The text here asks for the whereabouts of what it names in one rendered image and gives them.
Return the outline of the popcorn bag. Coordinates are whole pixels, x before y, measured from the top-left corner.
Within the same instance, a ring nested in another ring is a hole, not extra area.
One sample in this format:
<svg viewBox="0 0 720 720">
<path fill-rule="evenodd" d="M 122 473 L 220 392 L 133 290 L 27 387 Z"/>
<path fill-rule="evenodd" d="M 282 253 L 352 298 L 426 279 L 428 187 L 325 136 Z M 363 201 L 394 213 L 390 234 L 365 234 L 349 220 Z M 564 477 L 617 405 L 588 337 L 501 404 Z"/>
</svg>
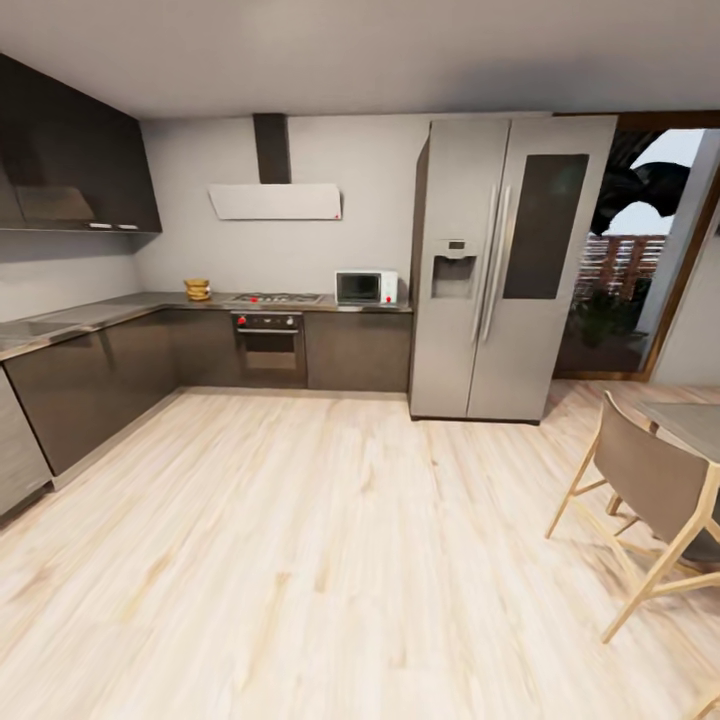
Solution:
<svg viewBox="0 0 720 720">
<path fill-rule="evenodd" d="M 191 300 L 205 300 L 210 297 L 209 281 L 207 279 L 193 279 L 185 281 L 187 298 Z"/>
</svg>

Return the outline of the microwave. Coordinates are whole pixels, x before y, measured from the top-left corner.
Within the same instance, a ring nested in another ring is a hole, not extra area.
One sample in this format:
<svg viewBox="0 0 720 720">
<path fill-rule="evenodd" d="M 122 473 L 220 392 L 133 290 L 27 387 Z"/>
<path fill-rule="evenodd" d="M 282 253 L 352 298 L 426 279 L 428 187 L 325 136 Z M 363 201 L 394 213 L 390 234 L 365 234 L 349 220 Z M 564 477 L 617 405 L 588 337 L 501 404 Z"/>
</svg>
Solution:
<svg viewBox="0 0 720 720">
<path fill-rule="evenodd" d="M 335 271 L 337 304 L 397 302 L 397 269 L 341 267 Z"/>
</svg>

